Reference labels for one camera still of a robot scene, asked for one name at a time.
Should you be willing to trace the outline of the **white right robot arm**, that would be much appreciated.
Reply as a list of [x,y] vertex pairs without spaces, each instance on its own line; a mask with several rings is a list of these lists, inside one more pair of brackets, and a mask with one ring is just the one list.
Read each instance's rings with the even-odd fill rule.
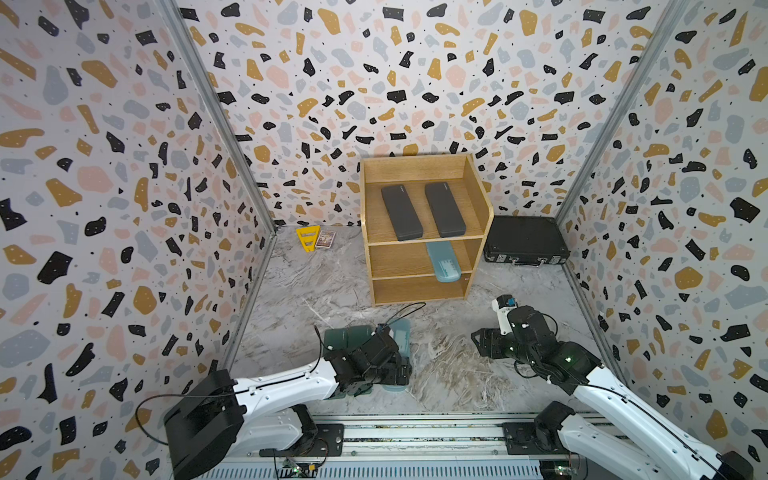
[[609,435],[553,401],[533,421],[531,439],[539,449],[564,449],[622,479],[753,478],[753,466],[739,453],[720,453],[695,439],[648,406],[587,348],[559,340],[551,316],[518,305],[510,295],[491,305],[497,327],[471,335],[481,356],[530,367],[534,377],[592,407],[628,438]]

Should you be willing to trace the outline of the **dark grey pencil case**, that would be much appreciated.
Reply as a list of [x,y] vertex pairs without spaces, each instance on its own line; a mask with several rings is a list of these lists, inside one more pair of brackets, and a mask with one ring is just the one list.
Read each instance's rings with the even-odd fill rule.
[[404,184],[383,187],[382,200],[398,241],[420,239],[423,226]]
[[448,183],[428,183],[424,191],[439,236],[463,236],[466,233],[466,224]]

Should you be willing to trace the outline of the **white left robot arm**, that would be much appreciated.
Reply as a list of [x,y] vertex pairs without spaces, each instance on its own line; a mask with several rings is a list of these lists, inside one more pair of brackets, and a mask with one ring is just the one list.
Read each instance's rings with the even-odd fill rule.
[[402,388],[412,374],[410,332],[380,324],[326,334],[319,359],[269,376],[209,374],[165,414],[172,472],[194,479],[229,455],[261,450],[304,454],[319,443],[307,403]]

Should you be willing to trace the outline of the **light teal pencil case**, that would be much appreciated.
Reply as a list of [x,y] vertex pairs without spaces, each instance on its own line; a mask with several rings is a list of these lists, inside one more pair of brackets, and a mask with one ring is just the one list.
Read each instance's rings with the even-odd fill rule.
[[461,267],[450,241],[426,244],[435,277],[441,283],[453,283],[461,277]]
[[408,319],[399,319],[393,321],[390,324],[391,336],[395,340],[399,348],[399,354],[401,357],[401,365],[404,368],[405,380],[398,385],[383,385],[382,388],[388,392],[402,392],[405,391],[412,374],[412,364],[410,361],[410,337],[411,337],[411,324]]

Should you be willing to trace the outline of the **dark green pencil case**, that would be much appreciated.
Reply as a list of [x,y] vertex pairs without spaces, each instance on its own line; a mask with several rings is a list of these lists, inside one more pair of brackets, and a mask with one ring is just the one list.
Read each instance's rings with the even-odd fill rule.
[[349,352],[350,333],[348,328],[329,329],[324,334],[323,358],[333,363],[339,362]]
[[375,377],[376,367],[369,358],[369,351],[363,347],[371,339],[372,333],[370,325],[353,326],[348,330],[349,363],[354,373],[348,393],[353,397],[367,395],[373,388],[371,381]]

